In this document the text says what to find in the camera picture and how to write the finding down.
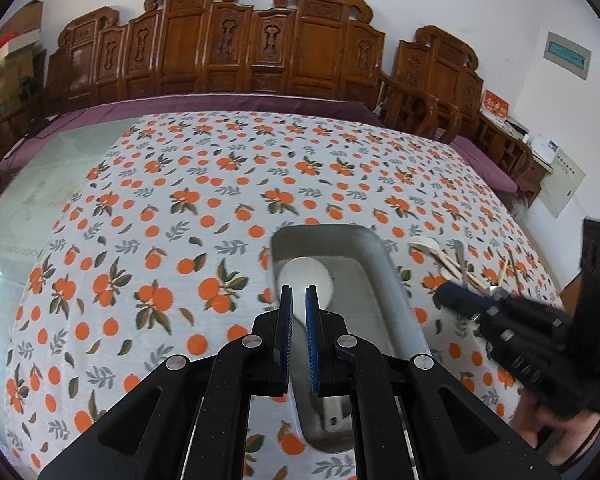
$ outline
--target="wooden table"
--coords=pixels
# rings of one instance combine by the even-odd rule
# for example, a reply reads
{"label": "wooden table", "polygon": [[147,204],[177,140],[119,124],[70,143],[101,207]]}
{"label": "wooden table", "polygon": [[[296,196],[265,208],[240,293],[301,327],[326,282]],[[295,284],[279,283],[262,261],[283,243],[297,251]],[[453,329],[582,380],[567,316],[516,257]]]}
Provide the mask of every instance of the wooden table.
{"label": "wooden table", "polygon": [[540,193],[541,180],[553,171],[551,166],[535,155],[530,146],[482,113],[474,143],[518,184],[531,205]]}

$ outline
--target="cardboard box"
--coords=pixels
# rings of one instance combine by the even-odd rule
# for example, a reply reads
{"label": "cardboard box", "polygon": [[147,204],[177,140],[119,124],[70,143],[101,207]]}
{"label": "cardboard box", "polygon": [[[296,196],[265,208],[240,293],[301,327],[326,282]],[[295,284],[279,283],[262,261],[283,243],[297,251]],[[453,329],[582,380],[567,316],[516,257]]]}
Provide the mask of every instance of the cardboard box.
{"label": "cardboard box", "polygon": [[11,41],[7,41],[0,49],[0,63],[7,57],[11,56],[17,50],[24,48],[30,44],[37,43],[40,40],[40,29],[25,32]]}
{"label": "cardboard box", "polygon": [[26,77],[34,78],[33,46],[21,48],[0,64],[0,117],[22,105],[20,82]]}
{"label": "cardboard box", "polygon": [[28,4],[21,7],[20,10],[11,16],[0,27],[0,37],[6,36],[10,32],[17,35],[26,34],[32,30],[40,28],[42,21],[42,2],[31,0]]}

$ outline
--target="blue gripper pad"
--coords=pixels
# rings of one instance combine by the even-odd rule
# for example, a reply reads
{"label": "blue gripper pad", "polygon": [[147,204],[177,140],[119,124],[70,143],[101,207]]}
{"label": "blue gripper pad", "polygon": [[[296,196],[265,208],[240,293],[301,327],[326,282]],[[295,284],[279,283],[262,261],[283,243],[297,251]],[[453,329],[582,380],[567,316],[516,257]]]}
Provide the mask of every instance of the blue gripper pad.
{"label": "blue gripper pad", "polygon": [[309,350],[309,370],[314,394],[318,393],[318,331],[321,332],[320,306],[315,285],[308,286],[304,293],[304,307],[306,309],[306,342]]}
{"label": "blue gripper pad", "polygon": [[280,364],[280,373],[289,384],[289,363],[291,360],[291,331],[293,327],[294,295],[291,287],[283,285],[278,309],[278,323],[274,343],[274,358]]}

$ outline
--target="wall sign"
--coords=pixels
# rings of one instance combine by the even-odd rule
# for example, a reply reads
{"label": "wall sign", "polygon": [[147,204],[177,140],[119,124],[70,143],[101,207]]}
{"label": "wall sign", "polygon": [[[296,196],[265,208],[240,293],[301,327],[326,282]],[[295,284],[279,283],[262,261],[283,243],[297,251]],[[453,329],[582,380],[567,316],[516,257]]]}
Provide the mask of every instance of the wall sign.
{"label": "wall sign", "polygon": [[591,51],[573,41],[549,32],[544,48],[544,58],[566,68],[584,80],[587,79]]}

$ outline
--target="orange print bed sheet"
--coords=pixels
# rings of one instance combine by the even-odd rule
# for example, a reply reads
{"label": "orange print bed sheet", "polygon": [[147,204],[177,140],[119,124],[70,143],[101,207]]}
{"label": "orange print bed sheet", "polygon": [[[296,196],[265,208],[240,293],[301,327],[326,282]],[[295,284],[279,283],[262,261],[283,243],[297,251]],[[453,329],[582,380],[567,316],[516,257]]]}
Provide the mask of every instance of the orange print bed sheet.
{"label": "orange print bed sheet", "polygon": [[[7,356],[12,453],[39,471],[170,354],[213,355],[250,332],[275,306],[270,236],[328,222],[377,232],[435,357],[509,420],[518,385],[475,327],[433,305],[443,279],[407,240],[463,239],[487,279],[511,247],[526,295],[559,300],[522,231],[453,149],[346,121],[191,112],[147,116],[122,134],[53,226]],[[355,475],[353,451],[304,442],[292,391],[256,398],[249,427],[248,477]]]}

